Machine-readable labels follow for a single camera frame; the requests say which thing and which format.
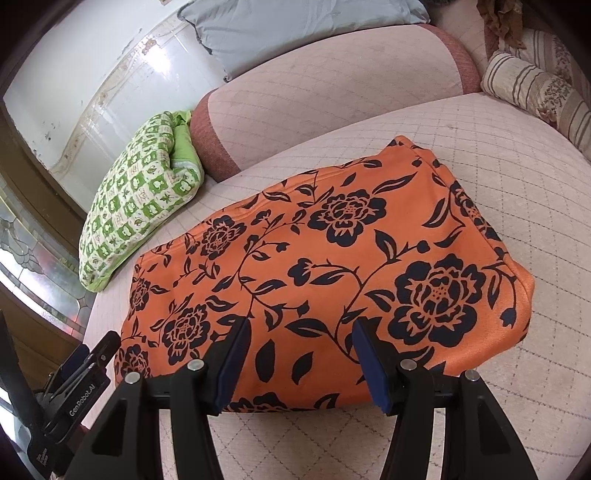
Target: silver bolt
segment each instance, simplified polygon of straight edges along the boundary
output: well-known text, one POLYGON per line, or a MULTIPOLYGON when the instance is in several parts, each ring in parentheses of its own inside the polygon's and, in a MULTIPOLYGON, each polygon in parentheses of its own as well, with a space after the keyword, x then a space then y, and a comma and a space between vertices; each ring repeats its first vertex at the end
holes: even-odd
POLYGON ((187 364, 187 368, 191 371, 191 372, 196 372, 197 370, 201 370, 203 367, 205 367, 205 362, 203 360, 191 360, 188 364, 187 364))
POLYGON ((410 358, 405 358, 400 362, 400 367, 404 370, 414 370, 417 367, 417 363, 410 358))
POLYGON ((142 378, 142 376, 139 373, 129 372, 125 376, 125 383, 129 383, 130 385, 133 385, 134 383, 137 383, 140 378, 142 378))
POLYGON ((471 382, 475 382, 477 380, 480 380, 480 373, 478 373, 476 370, 466 370, 464 372, 464 375, 471 382))

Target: gray pillow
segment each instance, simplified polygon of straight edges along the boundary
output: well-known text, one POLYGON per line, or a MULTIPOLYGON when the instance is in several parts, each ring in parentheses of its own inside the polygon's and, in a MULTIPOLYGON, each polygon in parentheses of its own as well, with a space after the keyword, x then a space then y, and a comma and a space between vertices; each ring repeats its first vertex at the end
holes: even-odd
POLYGON ((194 0, 178 18, 195 27, 226 80, 323 38, 429 22, 419 0, 194 0))

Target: brown cloth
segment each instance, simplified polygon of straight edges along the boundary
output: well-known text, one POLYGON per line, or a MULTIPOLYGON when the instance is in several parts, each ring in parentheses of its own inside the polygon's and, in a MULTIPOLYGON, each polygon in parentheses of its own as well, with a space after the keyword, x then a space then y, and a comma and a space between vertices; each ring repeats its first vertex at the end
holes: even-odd
POLYGON ((493 33, 513 48, 525 48, 521 41, 523 6, 520 0, 478 0, 476 6, 493 33))

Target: green pillow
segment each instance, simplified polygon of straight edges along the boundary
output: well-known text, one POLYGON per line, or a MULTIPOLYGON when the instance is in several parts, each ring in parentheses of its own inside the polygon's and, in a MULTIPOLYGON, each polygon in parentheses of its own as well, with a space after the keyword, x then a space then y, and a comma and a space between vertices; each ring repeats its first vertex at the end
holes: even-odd
POLYGON ((190 112, 153 116, 100 184, 80 236, 80 282, 101 291, 114 270, 203 183, 190 112))

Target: orange cushion cover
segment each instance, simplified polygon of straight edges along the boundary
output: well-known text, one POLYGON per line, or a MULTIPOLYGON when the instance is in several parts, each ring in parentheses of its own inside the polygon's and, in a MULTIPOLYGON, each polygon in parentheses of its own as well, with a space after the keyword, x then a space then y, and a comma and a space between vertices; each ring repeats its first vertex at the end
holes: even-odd
POLYGON ((382 152, 284 180, 140 257, 115 359, 169 374, 236 316, 252 342, 231 411, 370 400, 353 320, 449 375, 527 332, 532 276, 451 172, 396 137, 382 152))

